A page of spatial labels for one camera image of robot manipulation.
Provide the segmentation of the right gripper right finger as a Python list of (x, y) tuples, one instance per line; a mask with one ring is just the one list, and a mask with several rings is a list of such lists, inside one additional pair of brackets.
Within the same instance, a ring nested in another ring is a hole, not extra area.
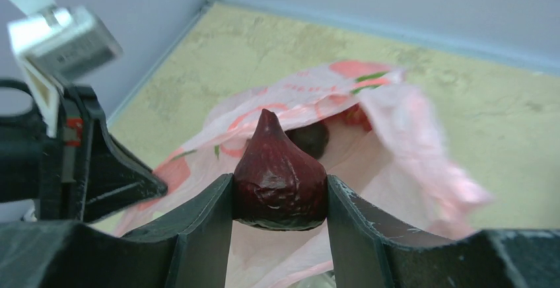
[(450, 240), (412, 227), (329, 176), (338, 287), (558, 287), (557, 229), (485, 229)]

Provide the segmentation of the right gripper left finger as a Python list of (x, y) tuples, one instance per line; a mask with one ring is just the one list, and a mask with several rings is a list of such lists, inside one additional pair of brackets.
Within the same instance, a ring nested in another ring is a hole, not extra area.
[(122, 237), (76, 221), (1, 225), (1, 286), (225, 286), (231, 174)]

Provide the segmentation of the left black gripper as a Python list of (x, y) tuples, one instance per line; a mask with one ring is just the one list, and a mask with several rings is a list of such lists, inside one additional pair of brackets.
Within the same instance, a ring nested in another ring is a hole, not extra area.
[(168, 186), (109, 133), (95, 91), (72, 86), (47, 135), (38, 104), (1, 116), (1, 203), (34, 201), (38, 219), (94, 223), (165, 196)]

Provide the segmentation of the dark red fig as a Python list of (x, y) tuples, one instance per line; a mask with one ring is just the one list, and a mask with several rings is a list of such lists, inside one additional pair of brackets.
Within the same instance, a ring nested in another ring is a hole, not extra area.
[(285, 134), (263, 109), (232, 177), (232, 217), (268, 231), (309, 231), (328, 213), (325, 168)]

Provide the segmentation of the pink plastic bag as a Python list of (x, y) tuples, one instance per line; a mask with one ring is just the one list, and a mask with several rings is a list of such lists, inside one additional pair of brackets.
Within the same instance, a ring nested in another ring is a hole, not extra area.
[(197, 135), (156, 167), (168, 194), (125, 210), (112, 234), (148, 223), (232, 172), (268, 109), (284, 129), (326, 122), (324, 168), (407, 230), (468, 236), (469, 213), (492, 197), (450, 159), (431, 103), (405, 77), (391, 65), (337, 61), (227, 98)]

